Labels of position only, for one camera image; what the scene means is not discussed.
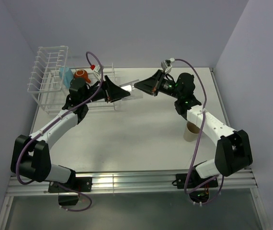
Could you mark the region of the clear plastic cup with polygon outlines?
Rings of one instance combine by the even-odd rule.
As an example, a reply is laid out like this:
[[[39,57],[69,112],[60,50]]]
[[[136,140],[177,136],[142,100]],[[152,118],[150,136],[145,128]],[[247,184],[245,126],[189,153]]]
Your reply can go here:
[[[134,84],[137,82],[139,82],[139,79],[119,85],[120,88],[130,93],[128,97],[122,99],[123,101],[137,100],[143,98],[143,92],[134,87]]]

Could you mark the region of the orange mug black interior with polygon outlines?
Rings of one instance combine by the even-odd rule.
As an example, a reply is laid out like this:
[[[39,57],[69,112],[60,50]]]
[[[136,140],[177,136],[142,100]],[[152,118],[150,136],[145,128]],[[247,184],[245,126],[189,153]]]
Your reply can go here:
[[[77,83],[91,83],[91,80],[89,79],[88,73],[84,69],[78,69],[74,73],[74,79]]]

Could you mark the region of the light blue ceramic mug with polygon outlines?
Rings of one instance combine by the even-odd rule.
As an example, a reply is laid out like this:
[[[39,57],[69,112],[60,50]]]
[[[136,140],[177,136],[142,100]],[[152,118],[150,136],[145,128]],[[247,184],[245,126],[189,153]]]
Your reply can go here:
[[[64,86],[69,89],[70,83],[74,79],[74,74],[69,67],[60,67],[59,76],[63,80]]]

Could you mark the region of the beige paper cup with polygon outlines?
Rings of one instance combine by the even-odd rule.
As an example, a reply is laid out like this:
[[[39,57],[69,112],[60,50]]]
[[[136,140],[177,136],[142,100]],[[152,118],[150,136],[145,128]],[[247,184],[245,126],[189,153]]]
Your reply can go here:
[[[188,142],[195,141],[198,138],[199,132],[200,132],[199,127],[197,127],[195,124],[191,122],[187,122],[185,130],[184,130],[183,138],[185,141],[188,141]]]

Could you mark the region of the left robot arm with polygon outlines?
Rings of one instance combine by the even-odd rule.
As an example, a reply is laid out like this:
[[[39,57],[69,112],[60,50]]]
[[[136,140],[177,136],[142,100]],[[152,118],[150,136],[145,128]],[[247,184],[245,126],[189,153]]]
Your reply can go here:
[[[21,178],[32,182],[58,182],[65,191],[72,191],[77,185],[76,172],[70,168],[54,165],[50,149],[71,128],[78,125],[88,113],[88,104],[104,100],[113,103],[129,97],[130,92],[114,84],[108,76],[90,86],[83,78],[70,82],[69,94],[58,115],[40,130],[29,136],[19,135],[14,143],[11,171],[18,181]]]

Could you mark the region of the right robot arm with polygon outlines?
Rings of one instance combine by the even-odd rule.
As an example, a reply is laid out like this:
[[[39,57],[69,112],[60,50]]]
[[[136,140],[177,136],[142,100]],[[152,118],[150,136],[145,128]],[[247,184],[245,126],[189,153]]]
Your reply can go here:
[[[153,76],[135,83],[134,87],[152,96],[163,93],[175,98],[177,113],[196,125],[215,144],[215,157],[198,164],[196,172],[191,174],[194,186],[202,186],[211,176],[230,176],[253,163],[248,134],[227,126],[203,108],[193,93],[193,75],[181,73],[177,81],[172,81],[166,78],[162,70],[158,70]]]

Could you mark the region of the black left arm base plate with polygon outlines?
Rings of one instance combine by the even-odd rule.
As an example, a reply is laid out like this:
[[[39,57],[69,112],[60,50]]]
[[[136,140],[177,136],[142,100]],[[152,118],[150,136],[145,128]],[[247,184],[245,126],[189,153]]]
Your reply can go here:
[[[92,186],[92,177],[76,177],[75,182],[72,184],[57,183],[49,184],[49,193],[68,193],[72,190],[77,192],[90,192]]]

